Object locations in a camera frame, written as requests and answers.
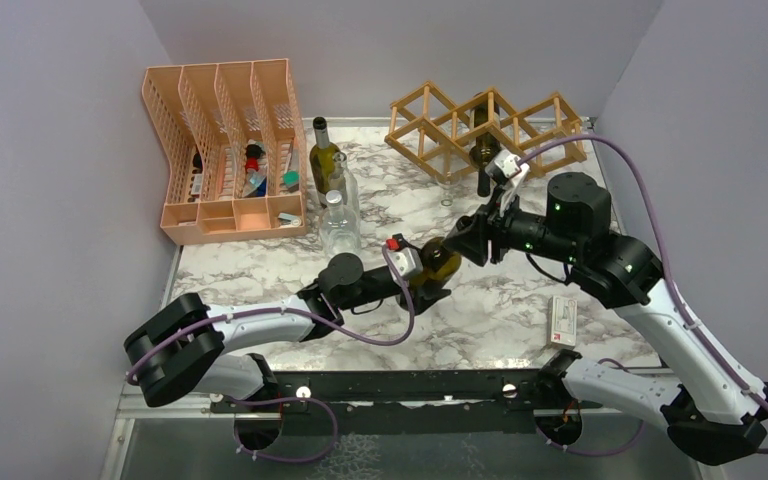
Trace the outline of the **green bottle silver cap front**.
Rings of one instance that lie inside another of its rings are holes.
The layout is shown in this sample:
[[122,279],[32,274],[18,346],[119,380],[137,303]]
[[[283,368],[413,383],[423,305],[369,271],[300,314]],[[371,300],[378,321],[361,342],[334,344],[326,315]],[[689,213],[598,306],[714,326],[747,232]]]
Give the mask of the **green bottle silver cap front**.
[[420,249],[423,272],[430,283],[429,289],[444,288],[462,264],[462,256],[446,249],[443,241],[443,237],[434,237]]

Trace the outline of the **green bottle silver cap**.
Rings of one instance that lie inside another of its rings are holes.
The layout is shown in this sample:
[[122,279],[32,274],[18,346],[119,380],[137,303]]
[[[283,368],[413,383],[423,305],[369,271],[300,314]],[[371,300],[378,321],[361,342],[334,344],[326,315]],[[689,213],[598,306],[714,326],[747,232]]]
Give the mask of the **green bottle silver cap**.
[[315,143],[309,153],[309,163],[319,203],[324,206],[326,194],[330,190],[329,177],[335,170],[334,155],[340,149],[331,141],[324,117],[315,117],[312,127]]
[[430,283],[429,289],[444,288],[462,264],[462,256],[446,249],[443,241],[443,237],[434,237],[420,249],[423,272]]

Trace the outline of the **squat clear glass bottle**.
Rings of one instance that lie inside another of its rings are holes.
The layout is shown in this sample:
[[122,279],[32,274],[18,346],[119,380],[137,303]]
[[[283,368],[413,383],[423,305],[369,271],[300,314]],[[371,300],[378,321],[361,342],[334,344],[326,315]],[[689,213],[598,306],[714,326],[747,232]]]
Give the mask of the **squat clear glass bottle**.
[[325,207],[320,215],[319,234],[328,257],[342,253],[359,255],[361,236],[359,220],[338,190],[325,195]]

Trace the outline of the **slim clear glass bottle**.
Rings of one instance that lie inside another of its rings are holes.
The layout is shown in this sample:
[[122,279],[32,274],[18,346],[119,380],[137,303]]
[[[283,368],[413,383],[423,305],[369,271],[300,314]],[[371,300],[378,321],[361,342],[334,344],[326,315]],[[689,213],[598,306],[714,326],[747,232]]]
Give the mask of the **slim clear glass bottle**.
[[334,170],[329,176],[329,185],[332,190],[341,192],[343,203],[354,212],[357,218],[360,218],[358,184],[348,168],[347,156],[338,151],[333,155],[333,162]]

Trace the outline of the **green bottle black cap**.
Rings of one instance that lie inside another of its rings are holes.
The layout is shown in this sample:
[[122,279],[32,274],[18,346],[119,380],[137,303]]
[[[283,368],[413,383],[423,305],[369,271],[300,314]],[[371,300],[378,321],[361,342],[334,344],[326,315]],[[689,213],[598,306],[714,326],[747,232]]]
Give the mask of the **green bottle black cap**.
[[[470,126],[478,127],[488,120],[498,121],[499,107],[494,106],[494,113],[488,113],[488,104],[482,103],[475,106],[470,113]],[[501,146],[499,141],[491,134],[484,133],[476,136],[469,151],[471,165],[476,169],[478,181],[476,193],[480,197],[491,195],[491,178],[485,171],[486,165],[499,153]]]

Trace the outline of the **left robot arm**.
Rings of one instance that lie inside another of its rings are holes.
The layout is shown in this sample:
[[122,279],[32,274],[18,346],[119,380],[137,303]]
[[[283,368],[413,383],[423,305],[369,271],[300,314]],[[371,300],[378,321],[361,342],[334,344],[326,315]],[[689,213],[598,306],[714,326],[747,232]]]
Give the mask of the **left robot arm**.
[[276,343],[305,343],[340,332],[364,343],[383,346],[347,329],[343,314],[394,297],[415,318],[450,295],[446,284],[458,271],[461,255],[447,249],[441,238],[423,247],[400,234],[382,247],[383,266],[367,270],[353,253],[339,253],[308,286],[285,300],[239,307],[216,316],[196,293],[179,296],[127,337],[131,362],[128,384],[137,386],[146,404],[160,407],[192,393],[212,393],[239,399],[245,407],[266,408],[276,394],[276,382],[266,360],[235,351]]

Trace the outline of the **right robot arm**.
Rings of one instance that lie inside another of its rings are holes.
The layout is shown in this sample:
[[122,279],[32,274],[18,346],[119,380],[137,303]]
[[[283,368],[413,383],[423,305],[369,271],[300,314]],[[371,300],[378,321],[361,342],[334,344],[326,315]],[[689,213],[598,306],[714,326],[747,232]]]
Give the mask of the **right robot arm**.
[[768,382],[741,368],[672,294],[663,264],[642,241],[614,232],[611,197],[587,174],[553,177],[542,215],[489,201],[458,219],[447,249],[476,265],[510,250],[568,264],[568,280],[623,318],[658,352],[674,379],[660,381],[607,368],[564,349],[537,376],[547,405],[592,401],[663,430],[684,454],[722,465],[763,452]]

